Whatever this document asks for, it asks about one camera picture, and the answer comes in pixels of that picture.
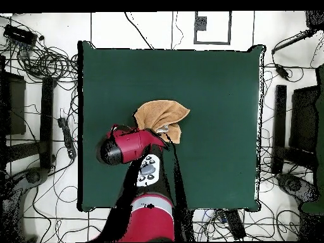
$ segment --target cable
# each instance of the cable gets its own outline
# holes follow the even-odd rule
[[[286,38],[286,39],[284,39],[284,40],[281,40],[280,42],[278,42],[278,43],[275,45],[275,47],[274,47],[273,49],[276,49],[277,46],[278,46],[279,44],[281,44],[282,42],[288,41],[289,39],[292,39],[292,38],[297,37],[297,36],[302,35],[302,34],[304,34],[304,32],[299,32],[298,34],[293,35],[292,37],[288,37],[288,38]],[[275,59],[274,59],[274,56],[273,56],[274,54],[275,54],[275,53],[272,53],[272,54],[271,54],[271,56],[272,56],[272,62],[273,62],[274,65],[277,65],[277,64],[275,63]],[[308,69],[308,67],[298,67],[298,68],[300,68],[300,69]]]
[[[64,170],[64,169],[68,168],[69,166],[71,166],[71,165],[74,163],[74,161],[75,161],[74,159],[71,160],[70,163],[69,163],[66,167],[64,167],[64,168],[60,168],[59,170],[56,170],[56,171],[50,173],[50,174],[48,175],[48,177],[50,177],[50,176],[52,176],[52,175],[54,175],[54,174],[57,174],[57,172],[60,172],[60,171],[62,171],[62,170]]]
[[[87,230],[89,227],[95,228],[100,233],[102,232],[102,230],[98,229],[94,225],[89,225],[88,227],[85,227],[85,228],[82,228],[82,229],[79,229],[79,230],[70,230],[70,231],[65,232],[64,235],[59,239],[58,243],[63,242],[62,239],[66,234],[68,234],[68,233],[76,233],[76,232],[80,232],[80,231],[83,231],[83,230]]]
[[[40,213],[40,212],[36,209],[36,207],[35,207],[35,200],[36,200],[37,195],[38,195],[38,186],[36,187],[36,195],[35,195],[35,197],[34,197],[34,199],[33,199],[33,202],[32,202],[33,209],[35,210],[36,213],[38,213],[39,215],[43,216],[45,219],[47,219],[47,220],[49,221],[49,227],[47,228],[46,232],[44,233],[44,235],[43,235],[42,238],[40,239],[40,243],[42,243],[42,241],[43,241],[45,235],[48,233],[49,229],[50,229],[51,226],[52,226],[52,221],[51,221],[51,219],[49,219],[48,217],[46,217],[45,215],[43,215],[42,213]]]
[[[147,41],[146,38],[144,38],[144,36],[142,35],[142,33],[140,32],[140,30],[136,27],[136,25],[129,19],[129,17],[127,16],[126,12],[124,12],[126,19],[135,27],[135,29],[138,31],[138,33],[140,34],[140,36],[143,38],[143,40],[145,41],[145,43],[149,46],[150,49],[154,49],[152,45],[150,45]]]
[[[275,218],[276,219],[276,226],[277,226],[277,230],[278,230],[278,234],[279,234],[279,236],[280,236],[280,238],[283,240],[283,241],[285,241],[284,240],[284,238],[282,237],[282,234],[281,234],[281,232],[283,232],[280,228],[279,228],[279,216],[282,214],[282,213],[284,213],[284,212],[289,212],[289,213],[294,213],[295,215],[297,215],[298,217],[299,217],[299,214],[297,214],[295,211],[292,211],[291,209],[284,209],[283,211],[281,211],[281,212],[279,212],[278,214],[277,214],[277,217]],[[297,235],[298,237],[299,237],[299,235],[295,232],[295,231],[292,231],[292,230],[290,230],[293,234],[295,234],[295,235]]]
[[[56,236],[57,236],[57,238],[58,238],[58,243],[59,243],[59,228],[61,227],[61,221],[60,221],[60,224],[59,224],[59,227],[57,227],[57,225],[58,225],[58,223],[59,223],[59,221],[58,221],[58,201],[60,200],[60,201],[63,201],[64,203],[72,203],[72,202],[75,202],[76,200],[77,200],[77,198],[76,199],[74,199],[74,200],[72,200],[72,201],[64,201],[64,200],[62,200],[61,198],[60,198],[60,196],[62,195],[62,193],[66,190],[66,189],[68,189],[68,188],[70,188],[70,187],[73,187],[73,188],[76,188],[75,186],[73,186],[73,185],[69,185],[69,186],[67,186],[67,187],[65,187],[64,189],[62,189],[62,191],[59,193],[59,195],[56,195],[57,197],[58,197],[58,199],[56,200],[56,205],[55,205],[55,217],[56,217],[56,224],[55,224],[55,234],[56,234]]]
[[[287,79],[289,82],[292,82],[292,83],[296,83],[296,82],[298,82],[298,81],[301,81],[302,80],[302,78],[304,77],[304,70],[301,68],[301,72],[302,72],[302,75],[301,75],[301,78],[299,78],[299,79],[297,79],[297,80],[295,80],[295,81],[291,81],[291,80],[289,80],[289,79]]]
[[[57,162],[57,160],[58,160],[57,155],[58,155],[59,151],[60,151],[61,149],[63,149],[63,148],[65,148],[65,146],[61,147],[61,148],[58,150],[58,152],[56,153],[55,166],[56,166],[56,162]],[[62,201],[62,202],[64,202],[64,203],[71,203],[71,202],[76,201],[77,198],[76,198],[75,200],[73,200],[73,201],[65,201],[65,200],[62,200],[62,199],[59,197],[60,195],[58,195],[58,194],[56,193],[55,183],[54,183],[54,181],[55,181],[55,169],[54,169],[54,173],[53,173],[53,175],[54,175],[54,177],[53,177],[53,189],[54,189],[54,193],[55,193],[56,197],[57,197],[60,201]],[[78,190],[77,187],[72,186],[72,185],[69,185],[69,186],[67,186],[67,187],[74,187],[74,188],[76,188],[76,190]]]
[[[320,42],[318,43],[318,45],[317,45],[317,47],[316,47],[316,49],[315,49],[315,51],[314,51],[314,55],[313,55],[313,57],[311,58],[311,62],[310,62],[310,64],[309,64],[310,67],[312,67],[311,64],[312,64],[312,62],[313,62],[313,60],[314,60],[314,58],[315,58],[315,55],[316,55],[317,50],[320,49],[320,48],[323,46],[323,44],[322,44],[321,47],[319,47],[320,44],[323,42],[323,40],[324,40],[324,37],[322,37],[322,39],[320,40]]]
[[[179,42],[178,44],[176,44],[176,45],[173,47],[173,49],[175,49],[175,47],[176,47],[177,45],[180,45],[181,42],[182,42],[182,39],[184,38],[184,33],[179,29],[179,27],[178,27],[178,25],[177,25],[177,20],[178,20],[178,11],[177,11],[177,16],[176,16],[176,18],[175,18],[175,26],[176,26],[176,28],[181,32],[182,37],[181,37],[181,39],[180,39],[180,42]]]
[[[27,121],[26,121],[24,118],[22,118],[20,115],[16,114],[14,111],[12,111],[12,110],[10,110],[10,111],[11,111],[14,115],[16,115],[17,117],[19,117],[20,119],[22,119],[22,120],[27,124],[27,127],[28,127],[28,129],[29,129],[29,131],[30,131],[30,134],[32,134],[32,137],[33,137],[35,143],[37,144],[38,153],[41,154],[41,149],[39,148],[39,143],[37,142],[36,137],[35,137],[35,135],[34,135],[32,129],[30,128],[29,124],[27,123]]]

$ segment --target metal stand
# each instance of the metal stand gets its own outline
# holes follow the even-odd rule
[[[4,70],[6,58],[0,56],[0,242],[27,242],[22,229],[23,204],[28,191],[47,179],[52,167],[53,90],[56,82],[51,77],[42,80],[40,141],[6,145],[6,130],[10,124],[9,82]],[[39,154],[40,167],[22,171],[6,178],[10,161]]]
[[[317,33],[317,31],[318,30],[306,30],[306,31],[300,33],[300,36],[296,37],[295,39],[292,39],[291,41],[288,41],[287,43],[282,44],[282,45],[272,49],[272,51],[271,51],[272,55],[274,55],[277,51],[279,51],[287,46],[290,46],[292,44],[295,44],[296,42],[298,42],[300,40],[303,40],[307,37],[312,37],[315,33]]]

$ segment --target green table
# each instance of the green table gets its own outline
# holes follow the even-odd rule
[[[100,164],[97,142],[113,124],[135,126],[133,112],[157,99],[190,109],[176,145],[188,207],[256,208],[259,65],[265,47],[248,52],[94,49],[88,42],[82,47],[78,201],[84,210],[113,207],[128,168]],[[174,197],[173,151],[165,151],[163,159]]]

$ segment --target orange towel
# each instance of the orange towel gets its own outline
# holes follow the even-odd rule
[[[169,142],[166,132],[173,143],[179,144],[181,129],[177,122],[186,117],[189,111],[176,101],[159,100],[144,103],[134,117],[140,130],[151,128],[155,132],[162,132],[163,140]]]

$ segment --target wire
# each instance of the wire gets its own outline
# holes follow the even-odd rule
[[[283,211],[281,211],[281,212],[279,212],[278,214],[277,214],[277,217],[276,217],[276,226],[277,226],[277,230],[278,230],[278,234],[279,234],[279,236],[280,236],[280,238],[283,240],[283,241],[285,241],[285,239],[282,237],[282,234],[281,234],[281,232],[283,232],[283,230],[281,230],[280,228],[279,228],[279,216],[282,214],[282,213],[284,213],[284,212],[289,212],[289,213],[294,213],[295,215],[297,215],[298,217],[299,217],[299,214],[297,214],[295,211],[292,211],[291,209],[284,209]],[[297,232],[295,232],[295,231],[293,231],[293,230],[290,230],[293,234],[295,234],[295,235],[297,235],[298,236],[298,238],[299,238],[299,235],[297,234]]]
[[[320,44],[323,42],[323,40],[324,40],[324,36],[321,38],[320,42],[318,43],[318,45],[317,45],[317,47],[316,47],[316,49],[315,49],[315,51],[314,51],[314,55],[313,55],[313,57],[311,58],[311,62],[310,62],[310,64],[309,64],[310,67],[312,67],[311,64],[312,64],[312,62],[313,62],[313,60],[314,60],[314,58],[315,58],[315,55],[316,55],[317,50],[320,49],[320,48],[323,46],[323,44],[322,44],[321,47],[319,47]]]
[[[150,49],[154,49],[152,45],[150,45],[147,41],[146,38],[142,35],[142,33],[140,32],[140,30],[137,28],[137,26],[129,19],[129,17],[127,16],[126,12],[124,12],[126,19],[135,27],[135,29],[138,31],[138,33],[140,34],[140,36],[143,38],[143,40],[145,41],[145,43],[149,46]]]
[[[22,120],[27,124],[27,127],[28,127],[28,129],[29,129],[29,131],[30,131],[30,134],[32,134],[32,137],[33,137],[33,139],[34,139],[34,141],[35,141],[35,143],[36,143],[36,145],[37,145],[38,153],[41,154],[41,149],[39,148],[39,143],[37,142],[36,137],[35,137],[35,135],[34,135],[32,129],[30,128],[30,125],[28,124],[28,122],[27,122],[24,118],[22,118],[20,115],[16,114],[14,111],[11,110],[11,112],[12,112],[14,115],[16,115],[17,117],[19,117],[20,119],[22,119]]]
[[[178,44],[176,44],[176,45],[173,47],[173,49],[175,49],[175,47],[176,47],[177,45],[180,45],[181,42],[182,42],[182,39],[184,38],[184,33],[179,29],[179,27],[178,27],[178,25],[177,25],[177,20],[178,20],[178,11],[177,11],[177,16],[176,16],[176,18],[175,18],[175,26],[176,26],[176,28],[181,32],[182,37],[181,37],[181,39],[180,39],[180,42],[179,42]]]
[[[80,231],[83,231],[83,230],[87,230],[87,229],[89,229],[89,227],[95,228],[100,233],[102,232],[102,230],[98,229],[94,225],[89,225],[89,226],[84,227],[84,228],[79,229],[79,230],[70,230],[70,231],[65,232],[64,235],[59,239],[58,243],[63,242],[62,239],[63,239],[63,237],[65,237],[66,234],[68,234],[68,233],[76,233],[76,232],[80,232]]]
[[[286,38],[286,39],[284,39],[284,40],[281,40],[280,42],[278,42],[278,43],[275,45],[275,47],[274,47],[273,49],[276,49],[277,46],[278,46],[279,44],[281,44],[282,42],[288,41],[288,40],[293,39],[294,37],[300,36],[300,35],[302,35],[302,34],[304,34],[304,32],[299,32],[298,34],[293,35],[292,37],[288,37],[288,38]],[[273,62],[274,65],[276,65],[276,63],[275,63],[275,58],[274,58],[274,54],[275,54],[275,53],[272,53],[272,54],[271,54],[271,56],[272,56],[272,62]]]
[[[56,166],[56,162],[57,162],[57,160],[58,160],[57,155],[58,155],[59,151],[60,151],[61,149],[63,149],[63,148],[65,148],[65,147],[64,147],[64,146],[61,147],[61,148],[58,150],[58,152],[56,153],[55,166]],[[55,172],[53,173],[53,175],[54,175],[54,177],[53,177],[53,189],[54,189],[54,193],[55,193],[56,197],[57,197],[60,201],[62,201],[62,202],[64,202],[64,203],[71,203],[71,202],[76,201],[77,198],[76,198],[75,200],[73,200],[73,201],[65,201],[65,200],[62,200],[62,199],[59,197],[60,195],[58,195],[58,194],[56,193],[55,183],[54,183],[54,181],[55,181]],[[69,185],[69,186],[67,186],[67,187],[74,187],[74,188],[76,188],[76,190],[78,190],[77,187],[75,187],[75,186],[73,186],[73,185]]]
[[[35,207],[35,200],[36,200],[37,195],[38,195],[38,186],[36,187],[36,195],[35,195],[35,197],[34,197],[34,199],[33,199],[33,202],[32,202],[33,209],[35,210],[36,213],[38,213],[39,215],[43,216],[45,219],[47,219],[47,220],[49,221],[49,227],[47,228],[46,232],[44,233],[44,235],[43,235],[42,238],[40,239],[40,243],[42,243],[42,241],[43,241],[45,235],[48,233],[49,229],[51,228],[52,221],[51,221],[51,219],[49,219],[48,217],[46,217],[45,215],[43,215],[42,213],[40,213],[40,212],[36,209],[36,207]]]
[[[292,82],[292,83],[296,83],[296,82],[298,82],[298,81],[301,81],[302,80],[302,78],[304,77],[304,70],[301,68],[301,72],[302,72],[302,75],[301,75],[301,78],[299,78],[299,79],[297,79],[297,80],[295,80],[295,81],[293,81],[293,80],[289,80],[289,79],[287,79],[289,82]]]

